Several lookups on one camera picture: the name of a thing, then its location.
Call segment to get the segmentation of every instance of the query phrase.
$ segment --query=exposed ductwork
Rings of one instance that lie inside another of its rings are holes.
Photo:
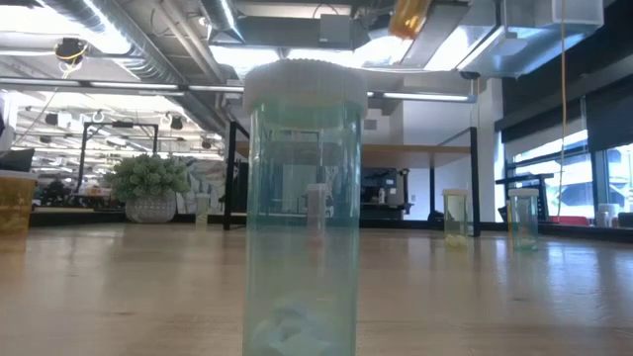
[[[211,23],[214,29],[211,36],[214,37],[218,33],[225,33],[235,40],[244,43],[239,29],[237,28],[237,19],[235,7],[231,0],[198,0],[200,8],[205,17]]]
[[[40,0],[67,20],[81,24],[99,40],[98,49],[113,52],[110,48],[125,48],[126,55],[134,59],[121,59],[118,63],[141,81],[153,83],[185,83],[185,78],[173,67],[145,33],[112,0]],[[225,122],[192,93],[169,98],[191,114],[203,130],[223,134]]]

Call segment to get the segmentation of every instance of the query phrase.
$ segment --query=yellow cord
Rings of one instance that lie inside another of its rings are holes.
[[[558,214],[563,204],[563,168],[565,167],[565,136],[567,135],[567,56],[565,54],[565,0],[561,3],[561,92],[563,96],[563,137],[561,139],[561,171],[558,183]]]

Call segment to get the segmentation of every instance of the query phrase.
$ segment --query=jar lid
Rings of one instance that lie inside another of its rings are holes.
[[[367,83],[358,71],[311,59],[283,59],[260,65],[246,75],[243,104],[250,114],[262,100],[286,97],[323,105],[351,102],[367,115]]]
[[[510,197],[538,197],[538,189],[519,188],[510,189],[507,194]]]
[[[463,195],[463,196],[467,196],[468,195],[468,190],[466,189],[444,189],[442,191],[442,195],[446,196],[446,195]]]

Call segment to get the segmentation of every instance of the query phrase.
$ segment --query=white pipe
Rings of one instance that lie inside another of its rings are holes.
[[[183,47],[185,47],[185,50],[187,50],[189,55],[191,55],[191,57],[194,59],[196,64],[198,64],[198,66],[202,69],[203,72],[205,72],[205,74],[209,78],[216,79],[217,76],[215,75],[211,67],[200,57],[200,55],[196,52],[196,50],[191,46],[189,41],[185,39],[185,36],[180,31],[180,29],[178,29],[178,26],[173,22],[173,20],[169,17],[167,10],[163,7],[161,2],[156,0],[155,5],[156,5],[155,7],[156,12],[158,13],[158,15],[160,15],[163,18],[169,30],[171,30],[171,32],[174,34],[176,39],[178,39],[178,42],[180,42],[180,44]]]
[[[189,40],[198,49],[207,64],[211,67],[214,73],[216,73],[216,77],[218,78],[218,80],[220,80],[221,83],[225,83],[225,76],[223,75],[220,65],[214,59],[209,47],[199,40],[200,34],[192,29],[191,25],[189,25],[189,22],[185,18],[185,15],[183,15],[180,8],[173,2],[173,0],[163,0],[162,2],[164,5],[167,6],[167,10],[169,10],[169,13],[174,16],[176,22],[180,23],[180,26],[182,26],[183,30],[185,30],[185,33],[189,36]]]

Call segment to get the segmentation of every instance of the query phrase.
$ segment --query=white plant pot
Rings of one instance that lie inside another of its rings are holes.
[[[143,197],[126,202],[126,216],[134,223],[169,223],[176,215],[176,195],[169,191],[159,197]]]

